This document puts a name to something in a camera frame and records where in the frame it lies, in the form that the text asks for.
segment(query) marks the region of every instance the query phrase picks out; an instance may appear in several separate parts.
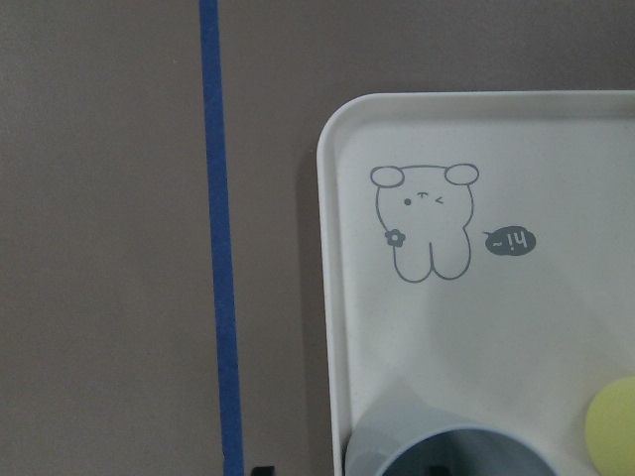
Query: cup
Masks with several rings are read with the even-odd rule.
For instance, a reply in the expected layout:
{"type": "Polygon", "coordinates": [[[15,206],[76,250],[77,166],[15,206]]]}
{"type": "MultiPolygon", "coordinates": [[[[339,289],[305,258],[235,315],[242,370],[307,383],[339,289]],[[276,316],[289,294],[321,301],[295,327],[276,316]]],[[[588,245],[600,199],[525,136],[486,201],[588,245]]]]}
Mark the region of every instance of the cup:
{"type": "Polygon", "coordinates": [[[345,476],[558,476],[517,436],[404,395],[362,416],[344,466],[345,476]]]}

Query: blue stripe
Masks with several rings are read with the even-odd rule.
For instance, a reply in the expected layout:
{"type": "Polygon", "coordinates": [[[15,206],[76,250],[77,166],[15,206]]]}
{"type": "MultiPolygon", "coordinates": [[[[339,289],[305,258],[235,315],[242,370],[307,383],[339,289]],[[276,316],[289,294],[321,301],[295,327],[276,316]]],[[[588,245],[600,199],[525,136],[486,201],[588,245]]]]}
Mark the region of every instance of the blue stripe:
{"type": "Polygon", "coordinates": [[[223,474],[244,476],[216,0],[200,0],[199,10],[223,474]]]}

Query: yellow circle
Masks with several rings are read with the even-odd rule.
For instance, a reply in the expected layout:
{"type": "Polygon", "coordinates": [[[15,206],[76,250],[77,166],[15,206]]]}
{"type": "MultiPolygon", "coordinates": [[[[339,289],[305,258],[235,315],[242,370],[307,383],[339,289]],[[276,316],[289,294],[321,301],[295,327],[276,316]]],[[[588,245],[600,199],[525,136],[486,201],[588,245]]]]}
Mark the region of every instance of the yellow circle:
{"type": "Polygon", "coordinates": [[[586,448],[602,476],[635,476],[635,377],[604,387],[586,412],[586,448]]]}

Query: brown surface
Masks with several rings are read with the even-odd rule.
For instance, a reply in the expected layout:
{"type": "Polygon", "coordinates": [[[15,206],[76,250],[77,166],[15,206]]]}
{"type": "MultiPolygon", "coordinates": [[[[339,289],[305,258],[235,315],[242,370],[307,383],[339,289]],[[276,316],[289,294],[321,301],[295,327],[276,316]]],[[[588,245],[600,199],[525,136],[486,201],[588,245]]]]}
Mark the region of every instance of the brown surface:
{"type": "Polygon", "coordinates": [[[197,2],[0,16],[0,474],[220,474],[197,2]]]}
{"type": "Polygon", "coordinates": [[[247,467],[330,474],[315,148],[380,91],[635,87],[624,1],[221,1],[247,467]]]}

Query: bear face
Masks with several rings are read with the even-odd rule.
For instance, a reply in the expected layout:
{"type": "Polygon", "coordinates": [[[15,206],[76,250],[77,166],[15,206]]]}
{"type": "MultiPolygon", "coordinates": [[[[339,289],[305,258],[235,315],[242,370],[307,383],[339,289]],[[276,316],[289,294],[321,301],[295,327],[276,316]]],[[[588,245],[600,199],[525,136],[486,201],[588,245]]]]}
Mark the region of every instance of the bear face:
{"type": "Polygon", "coordinates": [[[467,271],[471,250],[465,227],[473,213],[469,186],[477,179],[472,164],[372,170],[377,216],[404,281],[419,283],[431,273],[454,280],[467,271]]]}

